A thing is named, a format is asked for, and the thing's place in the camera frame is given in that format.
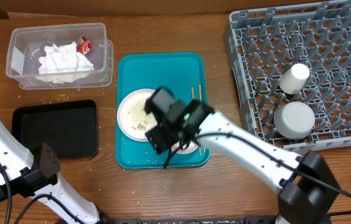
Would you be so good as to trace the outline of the white napkin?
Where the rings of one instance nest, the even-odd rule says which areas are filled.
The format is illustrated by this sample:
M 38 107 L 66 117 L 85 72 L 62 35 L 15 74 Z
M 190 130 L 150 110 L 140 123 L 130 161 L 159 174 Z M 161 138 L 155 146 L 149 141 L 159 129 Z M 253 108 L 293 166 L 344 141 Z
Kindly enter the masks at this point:
M 44 47 L 45 56 L 39 57 L 39 75 L 36 79 L 56 84 L 73 83 L 89 76 L 94 65 L 80 52 L 77 44 Z

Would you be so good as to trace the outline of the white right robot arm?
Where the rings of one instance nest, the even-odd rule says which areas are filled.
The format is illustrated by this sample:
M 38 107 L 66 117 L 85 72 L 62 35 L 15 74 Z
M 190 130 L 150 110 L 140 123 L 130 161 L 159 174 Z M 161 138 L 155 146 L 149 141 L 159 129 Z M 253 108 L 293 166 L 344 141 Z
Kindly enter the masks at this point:
M 194 142 L 220 152 L 262 179 L 278 196 L 276 223 L 325 223 L 340 186 L 316 152 L 286 151 L 233 124 L 221 112 L 192 100 L 189 104 L 158 88 L 145 102 L 157 125 L 146 133 L 157 153 Z

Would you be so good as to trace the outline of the grey saucer bowl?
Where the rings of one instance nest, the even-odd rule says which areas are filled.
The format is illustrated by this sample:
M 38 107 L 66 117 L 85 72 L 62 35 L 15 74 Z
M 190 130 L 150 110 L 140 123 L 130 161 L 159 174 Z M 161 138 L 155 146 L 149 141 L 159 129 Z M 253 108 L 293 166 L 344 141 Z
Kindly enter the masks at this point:
M 289 139 L 302 139 L 309 135 L 315 124 L 313 110 L 306 104 L 295 101 L 280 107 L 274 114 L 277 131 Z

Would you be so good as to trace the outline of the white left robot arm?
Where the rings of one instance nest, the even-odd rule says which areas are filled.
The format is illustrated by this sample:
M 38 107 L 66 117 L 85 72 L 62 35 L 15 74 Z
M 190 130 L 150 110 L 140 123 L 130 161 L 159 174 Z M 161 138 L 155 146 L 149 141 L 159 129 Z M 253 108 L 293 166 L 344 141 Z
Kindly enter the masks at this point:
M 30 197 L 49 207 L 66 223 L 111 223 L 94 203 L 84 199 L 63 177 L 54 150 L 46 143 L 29 150 L 0 121 L 0 202 Z

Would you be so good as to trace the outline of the white cup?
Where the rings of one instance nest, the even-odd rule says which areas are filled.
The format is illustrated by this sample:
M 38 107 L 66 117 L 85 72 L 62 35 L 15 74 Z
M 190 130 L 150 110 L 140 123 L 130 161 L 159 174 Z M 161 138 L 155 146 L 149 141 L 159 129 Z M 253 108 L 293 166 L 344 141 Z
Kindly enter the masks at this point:
M 306 65 L 296 63 L 281 76 L 279 87 L 287 94 L 296 94 L 304 87 L 309 75 L 310 71 Z

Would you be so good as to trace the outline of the red snack wrapper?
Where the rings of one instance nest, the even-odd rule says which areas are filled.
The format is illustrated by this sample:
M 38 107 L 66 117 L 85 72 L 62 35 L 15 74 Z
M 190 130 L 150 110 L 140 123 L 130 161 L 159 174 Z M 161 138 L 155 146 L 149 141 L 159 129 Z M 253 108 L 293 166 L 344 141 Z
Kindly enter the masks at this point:
M 84 36 L 81 36 L 77 42 L 77 52 L 86 55 L 93 50 L 92 43 Z

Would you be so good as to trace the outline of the small pink bowl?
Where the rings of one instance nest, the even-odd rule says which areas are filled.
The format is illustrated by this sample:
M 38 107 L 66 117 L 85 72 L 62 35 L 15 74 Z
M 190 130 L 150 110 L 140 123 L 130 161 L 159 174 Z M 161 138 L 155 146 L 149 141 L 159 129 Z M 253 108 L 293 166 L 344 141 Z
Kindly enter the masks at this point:
M 175 151 L 179 147 L 180 142 L 177 142 L 171 146 L 171 150 Z M 190 154 L 198 149 L 199 146 L 194 143 L 193 141 L 186 143 L 181 149 L 179 149 L 176 153 L 177 154 Z

